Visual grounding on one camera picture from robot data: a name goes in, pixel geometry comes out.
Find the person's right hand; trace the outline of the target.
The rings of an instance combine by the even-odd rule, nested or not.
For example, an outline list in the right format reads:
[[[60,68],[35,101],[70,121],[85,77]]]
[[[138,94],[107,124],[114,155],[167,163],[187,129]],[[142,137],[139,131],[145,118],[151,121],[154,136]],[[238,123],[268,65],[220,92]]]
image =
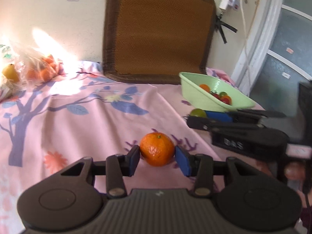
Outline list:
[[[303,181],[306,176],[305,164],[302,162],[291,162],[285,166],[284,175],[288,180]]]

